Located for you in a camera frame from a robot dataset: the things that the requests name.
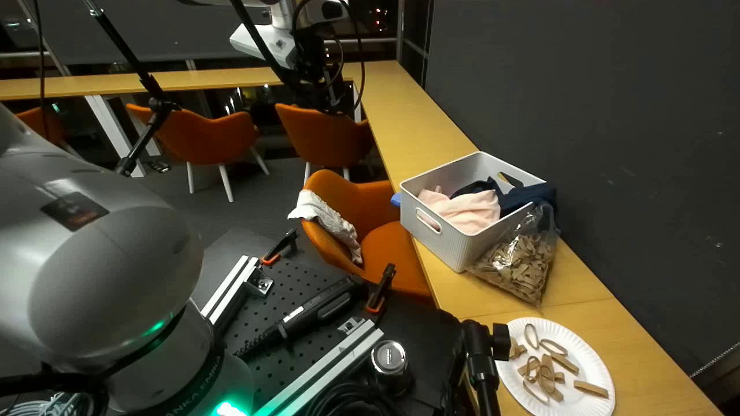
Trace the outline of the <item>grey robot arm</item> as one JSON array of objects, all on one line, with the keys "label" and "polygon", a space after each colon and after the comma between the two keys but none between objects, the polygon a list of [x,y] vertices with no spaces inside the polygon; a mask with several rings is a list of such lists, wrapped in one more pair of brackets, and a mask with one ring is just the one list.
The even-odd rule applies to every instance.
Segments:
[{"label": "grey robot arm", "polygon": [[165,198],[0,109],[0,333],[42,363],[2,394],[83,392],[108,416],[250,409],[250,368],[193,303],[201,258]]}]

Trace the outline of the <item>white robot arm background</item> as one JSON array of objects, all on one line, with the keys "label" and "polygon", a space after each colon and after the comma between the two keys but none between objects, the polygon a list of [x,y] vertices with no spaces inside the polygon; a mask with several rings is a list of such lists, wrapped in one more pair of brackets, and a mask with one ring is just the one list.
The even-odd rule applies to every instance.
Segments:
[{"label": "white robot arm background", "polygon": [[344,52],[331,54],[327,37],[341,20],[353,22],[349,0],[180,0],[230,6],[239,28],[230,43],[264,59],[300,105],[349,113],[360,95],[342,76]]}]

